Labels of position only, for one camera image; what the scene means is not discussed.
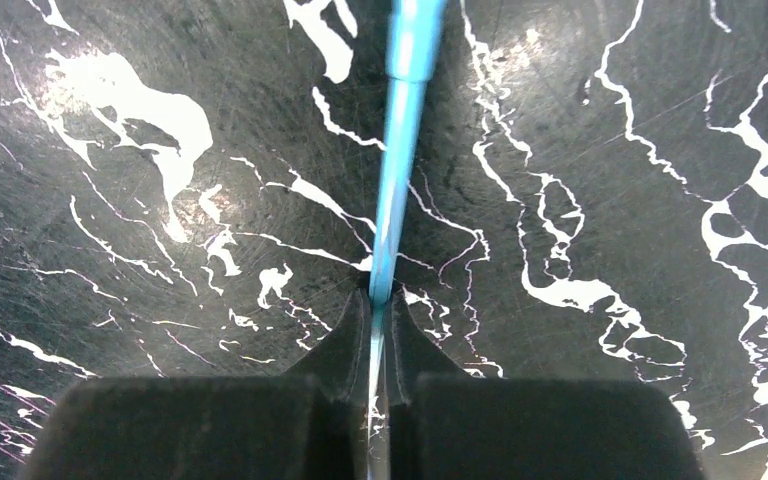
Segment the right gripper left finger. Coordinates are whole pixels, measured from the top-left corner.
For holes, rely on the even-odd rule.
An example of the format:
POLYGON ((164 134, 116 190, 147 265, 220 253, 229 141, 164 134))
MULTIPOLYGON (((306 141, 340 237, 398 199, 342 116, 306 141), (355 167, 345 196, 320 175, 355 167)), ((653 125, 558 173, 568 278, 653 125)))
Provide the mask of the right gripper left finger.
POLYGON ((67 390, 23 479, 363 479, 371 306, 274 376, 106 377, 67 390))

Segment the blue badminton racket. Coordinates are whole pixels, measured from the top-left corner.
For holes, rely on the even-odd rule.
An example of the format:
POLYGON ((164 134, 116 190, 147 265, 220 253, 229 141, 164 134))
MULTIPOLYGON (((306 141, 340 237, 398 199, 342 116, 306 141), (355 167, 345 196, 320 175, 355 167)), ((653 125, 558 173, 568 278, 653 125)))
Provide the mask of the blue badminton racket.
POLYGON ((394 1, 389 19, 389 78, 375 238, 370 267, 370 356, 366 414, 365 479, 392 473, 391 404, 397 374, 392 346, 391 297, 427 84, 442 38, 446 2, 394 1))

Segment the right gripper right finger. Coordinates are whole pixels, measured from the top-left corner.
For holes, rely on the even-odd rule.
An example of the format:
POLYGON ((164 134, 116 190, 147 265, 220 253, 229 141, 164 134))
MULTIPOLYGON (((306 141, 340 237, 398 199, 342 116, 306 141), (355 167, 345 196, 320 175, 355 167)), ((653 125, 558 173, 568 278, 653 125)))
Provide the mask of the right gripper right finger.
POLYGON ((677 409, 636 381, 468 375, 405 298, 383 315, 394 479, 701 479, 677 409))

